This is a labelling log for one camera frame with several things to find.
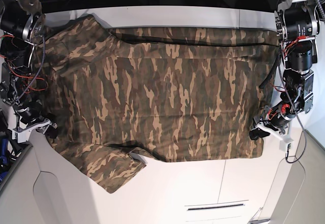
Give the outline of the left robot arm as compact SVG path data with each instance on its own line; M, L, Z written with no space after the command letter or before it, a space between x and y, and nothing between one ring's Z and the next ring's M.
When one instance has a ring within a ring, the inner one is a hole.
M259 87L265 88L283 65L281 101L273 107L265 106L254 117L249 132L251 140L267 137L272 132L284 135L289 122L299 113L312 109L314 72L311 67L318 62L316 36L322 21L324 0L279 1L275 23L280 48L271 71Z

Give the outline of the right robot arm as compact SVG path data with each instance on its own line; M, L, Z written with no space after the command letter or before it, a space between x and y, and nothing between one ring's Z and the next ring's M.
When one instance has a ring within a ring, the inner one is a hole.
M1 101L15 113L16 126L10 137L16 143L27 142L32 131L51 139L58 134L54 116L46 115L42 103L33 95L37 81L47 84L40 76L44 50L39 66L34 69L32 64L35 49L45 49L44 23L39 0L1 0Z

